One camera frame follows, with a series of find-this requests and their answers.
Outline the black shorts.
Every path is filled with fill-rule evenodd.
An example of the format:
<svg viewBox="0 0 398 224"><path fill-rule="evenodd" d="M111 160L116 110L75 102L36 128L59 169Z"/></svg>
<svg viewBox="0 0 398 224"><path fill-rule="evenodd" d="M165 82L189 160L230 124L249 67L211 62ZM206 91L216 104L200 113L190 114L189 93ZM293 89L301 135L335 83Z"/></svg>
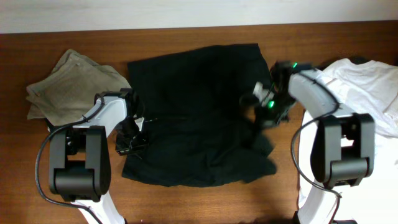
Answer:
<svg viewBox="0 0 398 224"><path fill-rule="evenodd" d="M173 187L250 183L274 175L273 147L243 115L269 69L257 44L214 45L129 62L148 147L126 158L124 178Z"/></svg>

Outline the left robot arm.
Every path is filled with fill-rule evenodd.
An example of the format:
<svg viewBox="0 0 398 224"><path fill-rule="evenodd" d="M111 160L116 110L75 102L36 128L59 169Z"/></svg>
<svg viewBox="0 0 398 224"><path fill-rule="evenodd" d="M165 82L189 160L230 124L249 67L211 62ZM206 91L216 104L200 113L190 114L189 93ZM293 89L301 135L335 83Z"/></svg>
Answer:
<svg viewBox="0 0 398 224"><path fill-rule="evenodd" d="M95 95L94 106L74 123L55 128L49 147L49 189L60 205L77 208L88 223L125 223L110 196L108 136L119 130L116 152L138 156L148 147L144 119L136 114L138 96L131 88Z"/></svg>

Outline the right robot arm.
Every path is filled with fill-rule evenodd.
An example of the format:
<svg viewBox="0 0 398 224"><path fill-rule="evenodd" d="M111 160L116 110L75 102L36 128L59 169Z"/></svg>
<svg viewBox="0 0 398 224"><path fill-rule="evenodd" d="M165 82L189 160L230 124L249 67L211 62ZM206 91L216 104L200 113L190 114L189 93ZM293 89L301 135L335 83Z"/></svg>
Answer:
<svg viewBox="0 0 398 224"><path fill-rule="evenodd" d="M374 170L375 124L368 113L357 113L338 100L321 80L320 70L310 64L277 62L271 68L271 85L256 83L255 124L273 128L287 120L289 109L299 102L312 116L294 133L290 148L301 131L316 124L310 148L310 167L314 178L298 172L312 188L293 223L337 223L343 186L355 187Z"/></svg>

